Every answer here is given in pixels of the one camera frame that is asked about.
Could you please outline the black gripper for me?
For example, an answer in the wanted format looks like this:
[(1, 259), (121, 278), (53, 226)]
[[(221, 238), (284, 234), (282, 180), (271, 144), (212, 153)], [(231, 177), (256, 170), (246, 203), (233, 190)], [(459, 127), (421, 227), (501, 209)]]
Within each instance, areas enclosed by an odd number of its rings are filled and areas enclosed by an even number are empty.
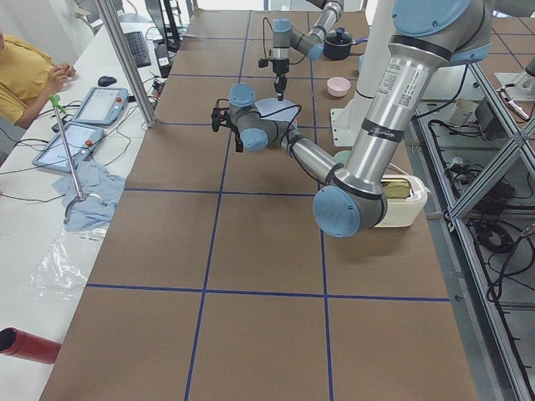
[(239, 132), (239, 129), (238, 127), (232, 123), (232, 132), (234, 133), (235, 135), (235, 151), (236, 152), (243, 152), (243, 143), (242, 143), (242, 140), (241, 140), (241, 137), (240, 137), (240, 132)]
[(273, 72), (276, 74), (274, 88), (277, 91), (278, 101), (283, 100), (283, 92), (286, 90), (287, 78), (286, 74), (289, 72), (289, 59), (288, 58), (273, 58), (272, 59)]

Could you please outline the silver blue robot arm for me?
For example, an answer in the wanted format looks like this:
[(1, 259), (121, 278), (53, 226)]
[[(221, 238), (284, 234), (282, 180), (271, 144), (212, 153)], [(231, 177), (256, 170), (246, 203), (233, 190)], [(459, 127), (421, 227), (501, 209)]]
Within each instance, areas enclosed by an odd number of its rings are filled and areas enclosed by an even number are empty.
[(491, 1), (395, 1), (386, 8), (394, 26), (390, 60), (343, 164), (291, 123), (264, 119), (248, 84), (230, 90), (233, 129), (245, 150), (279, 145), (322, 183), (313, 198), (313, 216), (324, 233), (349, 237), (376, 226), (388, 210), (383, 174), (433, 74), (488, 55), (493, 8)]
[(273, 45), (267, 56), (276, 74), (273, 84), (278, 101), (284, 98), (287, 87), (286, 74), (290, 68), (290, 49), (293, 48), (312, 61), (323, 52), (327, 33), (344, 13), (344, 1), (310, 1), (323, 11), (308, 33), (295, 28), (288, 18), (275, 18), (272, 22)]

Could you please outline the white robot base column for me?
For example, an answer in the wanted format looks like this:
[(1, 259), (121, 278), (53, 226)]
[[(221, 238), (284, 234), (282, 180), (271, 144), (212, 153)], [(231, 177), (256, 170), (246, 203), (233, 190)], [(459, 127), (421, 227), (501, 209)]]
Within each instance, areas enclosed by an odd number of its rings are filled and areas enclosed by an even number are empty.
[(351, 147), (368, 114), (376, 90), (390, 61), (388, 43), (395, 33), (393, 0), (380, 0), (376, 8), (364, 56), (359, 60), (359, 77), (354, 97), (343, 107), (330, 110), (336, 147)]

